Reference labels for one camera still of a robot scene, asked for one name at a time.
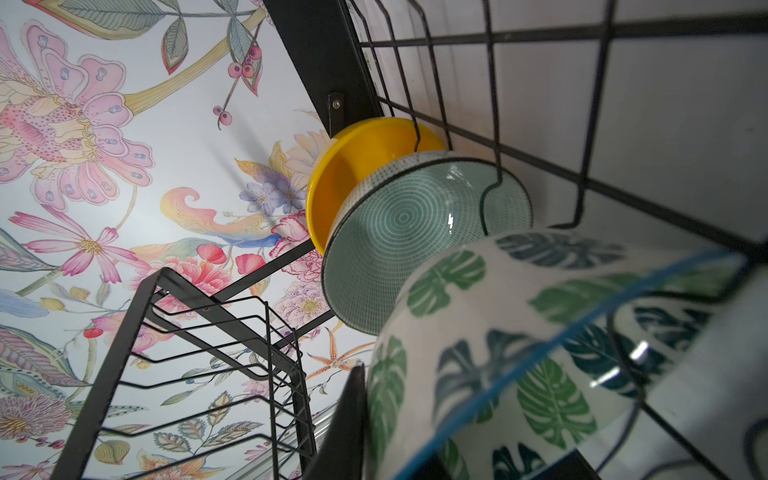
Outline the green leaf pattern bowl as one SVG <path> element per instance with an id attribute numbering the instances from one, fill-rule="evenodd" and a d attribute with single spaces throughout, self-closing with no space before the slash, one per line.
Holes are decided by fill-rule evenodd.
<path id="1" fill-rule="evenodd" d="M 436 457 L 453 479 L 532 478 L 673 371 L 744 263 L 564 230 L 432 257 L 378 337 L 367 477 Z"/>

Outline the yellow plastic bowl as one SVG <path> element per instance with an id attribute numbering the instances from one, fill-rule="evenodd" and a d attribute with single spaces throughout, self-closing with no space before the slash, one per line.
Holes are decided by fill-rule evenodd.
<path id="1" fill-rule="evenodd" d="M 336 134 L 308 183 L 305 214 L 316 250 L 324 252 L 343 202 L 365 178 L 401 157 L 445 148 L 430 129 L 398 117 L 360 121 Z"/>

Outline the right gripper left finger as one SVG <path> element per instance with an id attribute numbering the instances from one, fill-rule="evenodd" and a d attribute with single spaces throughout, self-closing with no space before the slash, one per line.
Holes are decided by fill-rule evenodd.
<path id="1" fill-rule="evenodd" d="M 351 370 L 321 448 L 302 478 L 362 479 L 367 418 L 365 368 L 359 364 Z"/>

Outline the black wire dish rack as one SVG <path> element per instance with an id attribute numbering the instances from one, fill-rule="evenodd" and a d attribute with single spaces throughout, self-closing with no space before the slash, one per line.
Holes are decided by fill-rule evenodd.
<path id="1" fill-rule="evenodd" d="M 440 128 L 451 146 L 508 158 L 561 189 L 536 217 L 570 230 L 620 228 L 630 213 L 767 260 L 767 53 L 737 69 L 685 50 L 767 42 L 763 1 L 257 1 L 219 3 L 221 44 L 194 65 L 184 1 L 46 1 L 61 22 L 106 40 L 171 23 L 169 79 L 131 94 L 139 113 L 225 54 L 255 89 L 258 28 L 278 16 L 327 131 L 388 111 Z"/>

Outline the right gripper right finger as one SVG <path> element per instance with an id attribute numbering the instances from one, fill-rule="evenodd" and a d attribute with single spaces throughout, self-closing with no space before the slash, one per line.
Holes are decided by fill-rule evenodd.
<path id="1" fill-rule="evenodd" d="M 585 457 L 575 450 L 538 472 L 532 480 L 600 480 L 600 476 Z"/>

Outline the pale mint green bowl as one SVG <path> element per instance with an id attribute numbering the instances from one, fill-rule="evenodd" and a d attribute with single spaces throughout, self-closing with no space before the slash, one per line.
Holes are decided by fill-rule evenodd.
<path id="1" fill-rule="evenodd" d="M 323 253 L 326 302 L 347 326 L 376 335 L 429 258 L 533 220 L 527 190 L 505 168 L 453 151 L 394 160 L 339 208 Z"/>

